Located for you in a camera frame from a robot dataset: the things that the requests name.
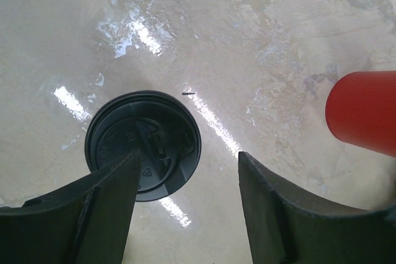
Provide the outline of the black plastic cup lid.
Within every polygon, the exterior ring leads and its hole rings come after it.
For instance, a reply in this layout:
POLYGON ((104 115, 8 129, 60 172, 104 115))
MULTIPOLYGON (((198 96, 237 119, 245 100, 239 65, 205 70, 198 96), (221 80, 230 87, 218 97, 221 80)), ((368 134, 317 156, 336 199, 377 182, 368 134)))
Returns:
POLYGON ((126 93, 92 117, 84 153, 91 172, 134 150, 140 152, 137 202, 152 202, 182 188, 199 164, 196 120, 175 97, 156 90, 126 93))

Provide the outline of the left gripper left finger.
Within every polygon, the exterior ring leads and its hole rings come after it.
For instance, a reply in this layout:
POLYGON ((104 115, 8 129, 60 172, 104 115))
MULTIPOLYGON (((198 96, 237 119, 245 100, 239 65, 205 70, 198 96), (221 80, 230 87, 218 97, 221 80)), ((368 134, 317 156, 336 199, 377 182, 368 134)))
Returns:
POLYGON ((1 263, 121 263, 140 166, 134 150, 22 207, 2 207, 1 263))

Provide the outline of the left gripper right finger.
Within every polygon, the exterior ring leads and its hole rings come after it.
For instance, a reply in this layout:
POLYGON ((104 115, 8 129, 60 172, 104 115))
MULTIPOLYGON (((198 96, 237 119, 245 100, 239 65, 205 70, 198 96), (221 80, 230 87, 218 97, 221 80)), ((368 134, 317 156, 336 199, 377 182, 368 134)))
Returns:
POLYGON ((332 202, 238 155, 239 189, 253 263, 395 263, 395 207, 332 202))

